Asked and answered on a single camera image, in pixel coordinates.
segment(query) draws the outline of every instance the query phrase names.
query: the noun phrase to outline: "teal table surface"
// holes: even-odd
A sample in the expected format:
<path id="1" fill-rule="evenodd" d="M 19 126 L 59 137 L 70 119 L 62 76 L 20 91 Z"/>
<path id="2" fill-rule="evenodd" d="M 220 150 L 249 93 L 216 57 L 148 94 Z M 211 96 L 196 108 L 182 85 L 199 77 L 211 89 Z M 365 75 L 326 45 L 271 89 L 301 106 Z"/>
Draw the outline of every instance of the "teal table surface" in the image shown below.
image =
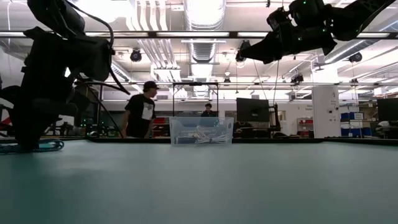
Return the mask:
<path id="1" fill-rule="evenodd" d="M 67 141 L 0 155 L 0 223 L 397 223 L 398 146 Z"/>

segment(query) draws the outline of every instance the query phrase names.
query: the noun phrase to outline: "black cap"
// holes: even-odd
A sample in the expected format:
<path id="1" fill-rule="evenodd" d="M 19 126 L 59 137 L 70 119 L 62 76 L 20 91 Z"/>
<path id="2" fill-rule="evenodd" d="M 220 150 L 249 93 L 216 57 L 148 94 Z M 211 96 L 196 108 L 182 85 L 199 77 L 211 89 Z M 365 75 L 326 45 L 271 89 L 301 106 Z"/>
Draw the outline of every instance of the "black cap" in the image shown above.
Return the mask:
<path id="1" fill-rule="evenodd" d="M 149 89 L 151 89 L 151 88 L 155 88 L 155 89 L 159 89 L 158 87 L 157 87 L 157 85 L 156 85 L 156 82 L 153 82 L 153 81 L 148 81 L 148 82 L 145 82 L 144 83 L 144 90 L 149 90 Z"/>

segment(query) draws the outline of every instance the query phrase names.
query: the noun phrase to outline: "blue cable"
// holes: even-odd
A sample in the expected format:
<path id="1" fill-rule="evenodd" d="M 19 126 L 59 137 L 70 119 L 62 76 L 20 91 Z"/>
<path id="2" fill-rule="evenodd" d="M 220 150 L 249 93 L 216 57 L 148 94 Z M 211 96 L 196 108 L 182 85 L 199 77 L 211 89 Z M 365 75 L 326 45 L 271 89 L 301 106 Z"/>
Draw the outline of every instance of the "blue cable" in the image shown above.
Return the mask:
<path id="1" fill-rule="evenodd" d="M 33 149 L 32 152 L 55 152 L 63 149 L 64 145 L 65 143 L 59 139 L 41 139 L 39 140 L 39 148 Z M 0 144 L 0 154 L 19 152 L 22 152 L 22 150 L 17 144 Z"/>

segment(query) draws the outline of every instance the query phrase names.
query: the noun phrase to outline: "clear plastic bin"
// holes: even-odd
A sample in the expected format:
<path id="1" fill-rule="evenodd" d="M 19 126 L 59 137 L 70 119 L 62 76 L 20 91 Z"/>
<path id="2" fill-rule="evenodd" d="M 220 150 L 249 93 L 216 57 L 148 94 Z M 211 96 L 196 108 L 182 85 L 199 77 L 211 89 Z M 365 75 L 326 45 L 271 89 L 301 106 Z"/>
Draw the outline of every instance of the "clear plastic bin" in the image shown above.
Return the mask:
<path id="1" fill-rule="evenodd" d="M 172 145 L 232 144 L 234 118 L 171 117 Z"/>

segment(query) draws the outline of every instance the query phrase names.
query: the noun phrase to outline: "black monitor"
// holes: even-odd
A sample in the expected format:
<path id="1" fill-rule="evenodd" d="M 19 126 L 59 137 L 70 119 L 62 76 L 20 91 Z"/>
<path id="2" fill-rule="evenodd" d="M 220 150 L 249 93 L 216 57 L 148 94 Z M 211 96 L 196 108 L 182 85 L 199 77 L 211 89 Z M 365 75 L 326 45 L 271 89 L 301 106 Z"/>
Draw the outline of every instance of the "black monitor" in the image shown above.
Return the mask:
<path id="1" fill-rule="evenodd" d="M 236 113 L 238 121 L 269 122 L 268 100 L 247 98 L 236 99 Z"/>
<path id="2" fill-rule="evenodd" d="M 377 100 L 379 121 L 398 121 L 398 98 Z"/>

